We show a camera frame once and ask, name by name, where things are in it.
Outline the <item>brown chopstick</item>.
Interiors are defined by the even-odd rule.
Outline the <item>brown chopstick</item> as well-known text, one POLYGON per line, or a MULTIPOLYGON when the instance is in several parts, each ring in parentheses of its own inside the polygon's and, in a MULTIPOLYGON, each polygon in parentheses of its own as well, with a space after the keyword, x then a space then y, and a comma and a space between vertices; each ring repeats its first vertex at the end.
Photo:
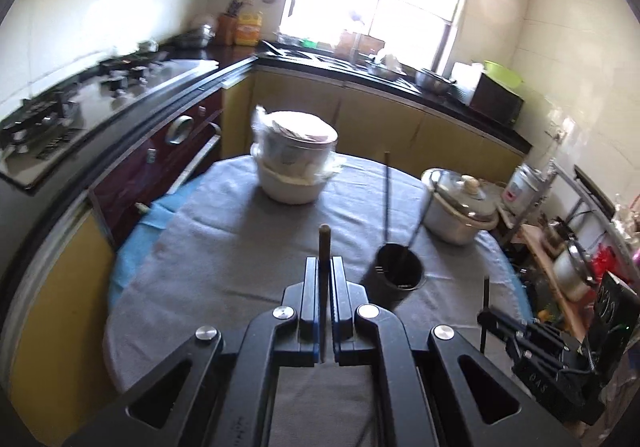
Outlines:
POLYGON ((331 227, 322 224, 319 227, 318 254, 318 283, 319 283, 319 352, 320 363, 326 358, 326 308, 329 298, 329 277, 331 274, 331 227))

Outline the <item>black utensil holder cup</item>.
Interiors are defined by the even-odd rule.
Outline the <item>black utensil holder cup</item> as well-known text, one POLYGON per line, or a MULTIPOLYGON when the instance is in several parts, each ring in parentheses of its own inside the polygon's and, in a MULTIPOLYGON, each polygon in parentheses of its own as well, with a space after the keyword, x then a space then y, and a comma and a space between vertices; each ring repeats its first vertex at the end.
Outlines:
POLYGON ((376 252, 360 285, 366 289, 371 304, 393 311, 424 280, 423 265, 413 251, 399 243, 385 243, 376 252))

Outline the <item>grey tablecloth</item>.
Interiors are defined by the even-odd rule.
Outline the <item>grey tablecloth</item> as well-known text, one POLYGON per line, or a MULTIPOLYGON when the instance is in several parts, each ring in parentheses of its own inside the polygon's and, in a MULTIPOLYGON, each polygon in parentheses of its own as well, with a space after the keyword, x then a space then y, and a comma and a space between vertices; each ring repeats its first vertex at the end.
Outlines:
MULTIPOLYGON (((319 198, 305 205, 270 199, 248 155, 215 163, 171 219, 108 316, 107 371, 126 391, 188 339, 211 325, 243 330, 303 279, 318 252, 322 224, 350 281, 359 281, 384 242, 384 167, 348 156, 319 198)), ((390 241, 408 243, 421 212, 421 181, 390 170, 390 241)), ((412 247, 425 271, 398 307, 410 329, 446 323, 469 342, 480 339, 484 301, 505 313, 532 315, 523 288, 497 241, 480 233, 470 245, 447 245, 421 228, 412 247)))

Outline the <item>steel pot on shelf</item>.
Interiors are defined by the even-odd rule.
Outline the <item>steel pot on shelf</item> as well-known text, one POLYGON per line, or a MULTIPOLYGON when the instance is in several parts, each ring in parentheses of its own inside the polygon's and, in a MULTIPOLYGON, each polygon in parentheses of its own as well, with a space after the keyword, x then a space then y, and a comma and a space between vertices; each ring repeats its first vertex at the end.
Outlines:
POLYGON ((575 239, 566 242, 565 249, 553 263, 553 272, 560 291, 571 302, 578 303, 590 290, 597 289, 590 256, 575 239))

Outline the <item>red plastic bag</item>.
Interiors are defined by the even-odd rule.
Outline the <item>red plastic bag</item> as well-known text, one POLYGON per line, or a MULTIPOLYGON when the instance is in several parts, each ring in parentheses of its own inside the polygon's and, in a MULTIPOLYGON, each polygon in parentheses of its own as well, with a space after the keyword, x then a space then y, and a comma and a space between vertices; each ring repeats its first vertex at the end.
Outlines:
POLYGON ((620 265, 618 265, 617 256, 611 245, 599 243, 592 256, 591 264, 598 285, 600 285, 606 273, 614 275, 620 273, 620 265))

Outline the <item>metal shelf rack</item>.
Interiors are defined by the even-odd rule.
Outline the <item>metal shelf rack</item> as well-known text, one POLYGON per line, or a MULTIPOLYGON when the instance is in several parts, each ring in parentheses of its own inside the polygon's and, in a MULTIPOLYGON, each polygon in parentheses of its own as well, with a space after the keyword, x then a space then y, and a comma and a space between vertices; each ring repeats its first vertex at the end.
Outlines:
POLYGON ((542 249, 541 231, 532 225, 525 224, 528 215, 547 198, 555 179, 558 178, 562 179, 562 181, 574 191, 576 196, 578 196, 578 201, 570 210, 570 214, 564 218, 567 225, 570 225, 570 221, 578 213, 578 208, 583 205, 587 209, 584 216, 593 217, 604 232, 606 236, 605 240, 608 241, 610 245, 613 245, 615 250, 614 255, 617 259, 620 272, 630 281, 634 289, 639 288, 639 268, 632 259, 630 248, 615 230, 612 220, 606 217, 602 207, 597 204, 597 201, 591 196, 588 189, 582 185, 579 180, 570 175, 570 173, 567 173, 555 159, 549 161, 546 166, 546 179, 536 193, 535 198, 530 201, 525 207, 525 210, 514 219, 513 227, 501 238, 500 247, 504 248, 512 242, 522 242, 524 245, 527 245, 529 252, 533 254, 534 259, 536 259, 544 271, 544 274, 547 276, 550 290, 562 311, 564 323, 566 323, 568 331, 570 331, 570 334, 576 337, 578 341, 582 341, 586 336, 587 329, 584 320, 582 320, 579 305, 567 300, 560 290, 558 282, 555 279, 551 259, 549 259, 542 249))

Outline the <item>aluminium pot with lid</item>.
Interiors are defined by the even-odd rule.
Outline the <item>aluminium pot with lid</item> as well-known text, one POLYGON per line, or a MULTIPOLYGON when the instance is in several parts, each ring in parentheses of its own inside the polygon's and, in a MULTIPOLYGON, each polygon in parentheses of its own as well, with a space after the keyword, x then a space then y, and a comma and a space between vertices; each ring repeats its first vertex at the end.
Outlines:
POLYGON ((497 226, 498 212, 494 201, 471 175, 430 168, 421 177, 425 191, 437 182, 437 192, 423 226, 450 245, 469 245, 480 231, 497 226))

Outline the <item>blue under cloth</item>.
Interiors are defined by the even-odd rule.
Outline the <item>blue under cloth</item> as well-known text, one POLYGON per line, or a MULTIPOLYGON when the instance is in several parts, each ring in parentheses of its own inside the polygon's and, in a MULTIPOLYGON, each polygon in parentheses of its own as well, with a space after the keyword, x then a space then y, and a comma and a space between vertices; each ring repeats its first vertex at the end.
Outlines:
POLYGON ((122 292, 136 277, 145 257, 148 256, 160 234, 166 229, 171 219, 186 203, 186 200, 201 184, 203 176, 188 181, 173 194, 165 194, 155 200, 148 213, 142 215, 134 230, 131 231, 124 244, 119 248, 111 273, 107 290, 107 311, 115 307, 122 292))

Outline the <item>dark red oven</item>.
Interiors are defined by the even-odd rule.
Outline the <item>dark red oven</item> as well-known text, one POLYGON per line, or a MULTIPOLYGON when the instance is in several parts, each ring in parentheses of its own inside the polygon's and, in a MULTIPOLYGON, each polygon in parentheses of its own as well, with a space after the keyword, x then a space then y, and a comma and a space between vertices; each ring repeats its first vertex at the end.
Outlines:
POLYGON ((90 188, 107 240, 119 249, 152 202, 220 158, 222 92, 196 100, 132 147, 90 188))

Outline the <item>steel bowl on counter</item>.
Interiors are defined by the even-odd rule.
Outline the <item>steel bowl on counter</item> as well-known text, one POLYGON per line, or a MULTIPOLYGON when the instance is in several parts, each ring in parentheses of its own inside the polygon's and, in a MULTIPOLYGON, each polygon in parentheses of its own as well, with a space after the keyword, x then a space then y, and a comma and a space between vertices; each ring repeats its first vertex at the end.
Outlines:
POLYGON ((456 84, 455 81, 449 81, 427 69, 416 70, 414 81, 420 89, 425 90, 425 92, 431 92, 434 95, 446 95, 451 87, 456 84))

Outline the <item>microwave oven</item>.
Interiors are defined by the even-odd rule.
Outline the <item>microwave oven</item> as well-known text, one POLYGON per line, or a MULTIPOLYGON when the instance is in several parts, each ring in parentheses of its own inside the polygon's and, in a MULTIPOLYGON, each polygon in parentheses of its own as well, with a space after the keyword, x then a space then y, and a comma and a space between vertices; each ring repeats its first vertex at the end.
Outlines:
POLYGON ((518 121, 524 100, 487 75, 481 64, 456 62, 450 81, 451 94, 466 107, 503 126, 518 121))

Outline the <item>green plastic basin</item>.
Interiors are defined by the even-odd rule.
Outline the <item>green plastic basin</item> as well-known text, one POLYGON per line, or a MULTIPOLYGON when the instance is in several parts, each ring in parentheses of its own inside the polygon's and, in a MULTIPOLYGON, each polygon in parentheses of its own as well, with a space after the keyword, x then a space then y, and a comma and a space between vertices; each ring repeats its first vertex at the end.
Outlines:
POLYGON ((485 60, 483 64, 484 73, 505 88, 517 89, 523 83, 523 79, 516 72, 498 62, 485 60))

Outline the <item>yellow oil bottle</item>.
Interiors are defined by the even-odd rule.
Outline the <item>yellow oil bottle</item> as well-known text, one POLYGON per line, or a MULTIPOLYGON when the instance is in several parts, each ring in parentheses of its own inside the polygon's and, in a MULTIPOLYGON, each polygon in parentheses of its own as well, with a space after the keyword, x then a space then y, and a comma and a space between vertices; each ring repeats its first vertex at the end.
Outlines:
POLYGON ((234 43, 236 46, 255 47, 260 41, 262 32, 262 14, 246 12, 240 14, 236 24, 234 43))

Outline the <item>knife block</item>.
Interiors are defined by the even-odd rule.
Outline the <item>knife block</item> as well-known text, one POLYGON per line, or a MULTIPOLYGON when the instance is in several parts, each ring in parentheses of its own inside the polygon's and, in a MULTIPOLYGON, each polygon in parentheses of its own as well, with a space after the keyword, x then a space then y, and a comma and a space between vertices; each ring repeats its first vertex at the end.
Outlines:
POLYGON ((234 34, 242 6, 243 3, 240 0, 232 0, 226 11, 218 16, 215 34, 215 44, 217 46, 233 45, 234 34))

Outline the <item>gas stove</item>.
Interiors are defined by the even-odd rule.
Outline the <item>gas stove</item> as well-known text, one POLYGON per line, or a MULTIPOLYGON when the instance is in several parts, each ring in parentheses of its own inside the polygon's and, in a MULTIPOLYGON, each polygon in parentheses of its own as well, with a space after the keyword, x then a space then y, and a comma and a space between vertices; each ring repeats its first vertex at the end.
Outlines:
POLYGON ((34 189, 73 148, 136 102, 189 86, 218 66, 167 51, 135 52, 103 60, 22 100, 1 120, 1 178, 34 189))

